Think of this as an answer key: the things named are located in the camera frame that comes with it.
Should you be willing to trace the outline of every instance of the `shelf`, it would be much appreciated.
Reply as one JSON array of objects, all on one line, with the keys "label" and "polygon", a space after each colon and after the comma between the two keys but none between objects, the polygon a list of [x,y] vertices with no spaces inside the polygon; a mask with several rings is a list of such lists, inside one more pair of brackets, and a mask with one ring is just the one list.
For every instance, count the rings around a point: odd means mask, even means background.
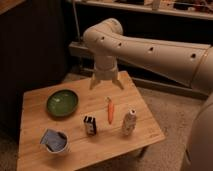
[{"label": "shelf", "polygon": [[204,19],[204,20],[213,20],[213,14],[208,14],[204,12],[194,12],[194,11],[184,11],[184,10],[176,10],[176,9],[161,9],[153,10],[150,6],[144,5],[133,5],[133,4],[124,4],[117,2],[101,2],[101,1],[82,1],[75,0],[76,4],[88,5],[88,6],[97,6],[97,7],[105,7],[105,8],[114,8],[121,10],[129,10],[135,12],[146,12],[146,13],[155,13],[155,14],[163,14],[163,15],[171,15],[171,16],[180,16],[180,17],[188,17],[188,18],[196,18],[196,19]]}]

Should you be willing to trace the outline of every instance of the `bowl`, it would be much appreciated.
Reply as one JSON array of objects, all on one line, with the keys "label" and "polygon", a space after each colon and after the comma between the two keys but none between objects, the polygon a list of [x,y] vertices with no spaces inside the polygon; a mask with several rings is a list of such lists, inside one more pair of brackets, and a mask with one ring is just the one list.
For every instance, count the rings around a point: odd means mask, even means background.
[{"label": "bowl", "polygon": [[77,108],[78,96],[72,90],[59,90],[47,100],[47,111],[54,117],[71,115]]}]

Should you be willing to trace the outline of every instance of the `orange carrot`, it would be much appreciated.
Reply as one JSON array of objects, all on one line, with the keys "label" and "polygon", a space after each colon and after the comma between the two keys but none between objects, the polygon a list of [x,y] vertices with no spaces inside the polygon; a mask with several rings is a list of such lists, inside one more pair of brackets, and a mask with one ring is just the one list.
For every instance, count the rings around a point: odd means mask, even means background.
[{"label": "orange carrot", "polygon": [[108,97],[108,122],[109,122],[109,124],[112,123],[113,113],[114,113],[114,104],[112,103],[112,100]]}]

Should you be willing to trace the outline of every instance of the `wooden table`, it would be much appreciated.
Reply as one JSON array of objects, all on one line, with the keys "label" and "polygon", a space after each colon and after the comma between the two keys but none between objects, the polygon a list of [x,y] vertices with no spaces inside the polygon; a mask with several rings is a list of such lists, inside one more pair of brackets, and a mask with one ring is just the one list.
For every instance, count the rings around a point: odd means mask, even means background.
[{"label": "wooden table", "polygon": [[[88,78],[26,92],[17,170],[77,170],[163,140],[164,134],[128,73],[123,71],[119,74],[124,90],[110,81],[102,81],[95,89],[89,90]],[[61,89],[75,91],[79,105],[72,116],[53,120],[46,112],[46,101]],[[107,120],[106,97],[110,97],[115,104],[111,125]],[[133,133],[125,137],[122,136],[121,125],[129,109],[135,109],[138,118]],[[83,124],[85,115],[96,118],[97,135],[86,135]],[[68,155],[51,155],[40,145],[41,137],[48,128],[62,131],[69,137]]]}]

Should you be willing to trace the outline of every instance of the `gray floor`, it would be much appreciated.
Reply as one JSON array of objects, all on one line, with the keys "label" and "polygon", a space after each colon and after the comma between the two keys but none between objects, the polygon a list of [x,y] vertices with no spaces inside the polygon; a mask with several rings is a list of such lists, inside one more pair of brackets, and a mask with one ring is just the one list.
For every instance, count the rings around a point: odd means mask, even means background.
[{"label": "gray floor", "polygon": [[[65,81],[82,77],[69,74]],[[107,160],[82,171],[179,171],[192,122],[202,100],[138,88],[166,135],[166,140],[149,146],[142,159],[139,151]],[[0,171],[16,170],[18,146],[0,131]]]}]

